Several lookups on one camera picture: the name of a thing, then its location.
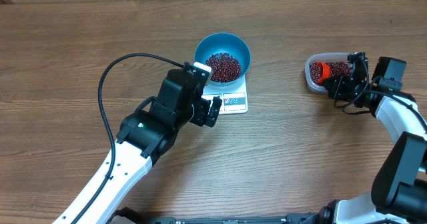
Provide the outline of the red measuring scoop blue handle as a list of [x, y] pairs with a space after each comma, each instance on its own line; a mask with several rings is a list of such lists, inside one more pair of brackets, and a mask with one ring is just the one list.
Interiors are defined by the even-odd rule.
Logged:
[[318, 66], [318, 74], [316, 77], [316, 83], [318, 85], [322, 85], [324, 80], [331, 76], [330, 66], [324, 62], [317, 62], [316, 65]]

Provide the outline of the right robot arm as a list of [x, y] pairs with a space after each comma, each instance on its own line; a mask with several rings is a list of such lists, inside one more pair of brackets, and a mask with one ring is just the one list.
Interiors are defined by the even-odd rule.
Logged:
[[380, 168], [369, 193], [325, 208], [324, 223], [425, 223], [426, 121], [415, 99], [403, 93], [403, 60], [380, 57], [373, 74], [363, 52], [349, 54], [352, 72], [323, 80], [334, 106], [355, 105], [385, 126], [394, 147]]

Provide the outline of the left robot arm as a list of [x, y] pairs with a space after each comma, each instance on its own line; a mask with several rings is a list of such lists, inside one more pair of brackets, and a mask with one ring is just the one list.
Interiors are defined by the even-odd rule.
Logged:
[[107, 223], [129, 190], [175, 143], [188, 122], [213, 127], [222, 100], [203, 99], [211, 67], [195, 62], [171, 69], [159, 93], [121, 123], [103, 164], [56, 223]]

